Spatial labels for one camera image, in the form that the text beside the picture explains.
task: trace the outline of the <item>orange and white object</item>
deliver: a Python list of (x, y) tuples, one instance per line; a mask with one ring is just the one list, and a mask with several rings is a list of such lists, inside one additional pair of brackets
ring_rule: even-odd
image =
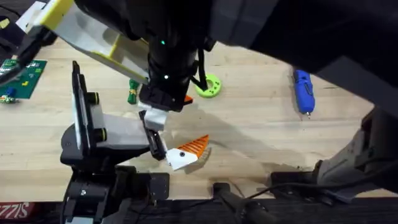
[(170, 149), (166, 152), (167, 162), (169, 162), (173, 170), (192, 164), (203, 154), (208, 142), (209, 135), (207, 134), (178, 148)]

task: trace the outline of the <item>orange plastic piece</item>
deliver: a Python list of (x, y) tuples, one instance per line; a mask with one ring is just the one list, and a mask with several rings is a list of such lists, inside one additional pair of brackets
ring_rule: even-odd
[(191, 97), (191, 96), (188, 96), (188, 95), (186, 95), (185, 96), (185, 99), (184, 99), (184, 102), (189, 102), (189, 101), (193, 101), (193, 98)]
[(186, 143), (178, 147), (178, 149), (183, 150), (185, 152), (194, 153), (195, 155), (197, 155), (198, 158), (200, 158), (200, 156), (205, 151), (208, 143), (209, 143), (209, 135), (207, 134), (203, 137), (193, 140), (190, 143)]

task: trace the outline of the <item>white robot part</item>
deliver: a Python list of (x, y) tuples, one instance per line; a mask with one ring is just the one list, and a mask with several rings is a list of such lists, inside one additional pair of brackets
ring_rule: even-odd
[(173, 170), (181, 169), (198, 160), (197, 155), (180, 149), (170, 149), (166, 152), (166, 159)]
[(146, 128), (154, 131), (164, 130), (164, 125), (166, 123), (167, 115), (169, 113), (168, 111), (153, 108), (150, 105), (142, 102), (138, 102), (138, 107), (146, 110), (144, 117)]

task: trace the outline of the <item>green object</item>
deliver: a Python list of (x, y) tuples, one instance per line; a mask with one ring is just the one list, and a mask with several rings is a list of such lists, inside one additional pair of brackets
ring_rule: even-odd
[[(12, 69), (15, 64), (16, 60), (14, 59), (5, 60), (0, 67), (0, 75)], [(21, 71), (18, 78), (0, 87), (0, 96), (5, 95), (7, 89), (12, 87), (16, 89), (14, 98), (29, 99), (46, 64), (47, 61), (33, 60), (23, 71)]]
[(218, 95), (221, 91), (221, 81), (213, 74), (206, 74), (206, 82), (208, 85), (208, 89), (206, 91), (201, 90), (196, 86), (197, 93), (199, 96), (204, 98), (212, 98)]
[(18, 100), (14, 97), (9, 97), (6, 95), (0, 96), (0, 103), (11, 104), (11, 103), (18, 103)]
[(135, 105), (137, 103), (138, 87), (139, 83), (130, 79), (130, 92), (129, 92), (129, 98), (127, 99), (127, 102), (129, 102), (129, 104)]

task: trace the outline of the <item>white plastic piece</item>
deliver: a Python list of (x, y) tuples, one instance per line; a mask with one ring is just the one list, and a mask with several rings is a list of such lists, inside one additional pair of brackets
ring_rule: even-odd
[(198, 160), (197, 155), (179, 149), (170, 149), (166, 152), (166, 159), (173, 170), (183, 168)]
[[(58, 0), (51, 0), (35, 18), (34, 26), (41, 26)], [(62, 15), (53, 32), (80, 52), (113, 68), (133, 80), (146, 84), (149, 74), (149, 48), (143, 40), (132, 41), (105, 24), (82, 12), (73, 2)]]
[(29, 22), (37, 11), (40, 11), (45, 6), (44, 2), (36, 1), (33, 5), (26, 10), (26, 12), (17, 20), (16, 24), (23, 31), (26, 32)]
[(110, 149), (142, 149), (149, 145), (142, 121), (104, 114), (101, 105), (91, 106), (94, 128), (106, 129), (106, 141), (97, 143), (98, 147)]
[(166, 123), (168, 111), (153, 108), (145, 103), (138, 102), (138, 106), (146, 110), (144, 116), (145, 126), (154, 131), (163, 131)]

